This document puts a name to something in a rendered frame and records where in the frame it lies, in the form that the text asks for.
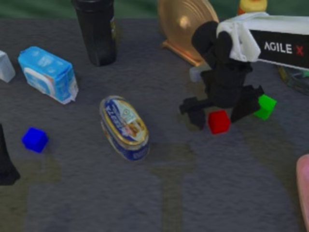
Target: dark tabletop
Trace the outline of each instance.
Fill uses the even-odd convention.
[[[198,131],[179,116],[188,63],[168,50],[155,20],[117,24],[118,60],[88,61],[75,20],[0,20],[0,50],[16,77],[0,82],[0,122],[22,179],[0,187],[1,232],[303,232],[295,165],[309,152],[309,98],[276,67],[256,63],[248,83],[278,101],[267,121],[249,116],[228,133]],[[74,65],[79,94],[61,105],[26,83],[19,52],[36,45]],[[102,132],[98,106],[122,95],[148,126],[152,150],[124,160]],[[27,128],[45,130],[43,154],[24,149]]]

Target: blue cube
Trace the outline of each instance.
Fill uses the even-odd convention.
[[[41,153],[48,142],[46,133],[36,128],[29,128],[22,139],[25,148]]]

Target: yellow bottle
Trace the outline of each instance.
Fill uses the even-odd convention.
[[[264,12],[267,8],[267,0],[240,0],[237,15],[248,12]]]

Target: black label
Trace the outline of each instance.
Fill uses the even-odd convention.
[[[251,30],[259,59],[309,69],[309,35]]]

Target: red x letter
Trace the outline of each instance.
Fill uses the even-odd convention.
[[[297,50],[297,55],[299,56],[303,56],[304,55],[304,51],[303,51],[304,47],[303,46],[298,46],[296,45],[296,50]]]

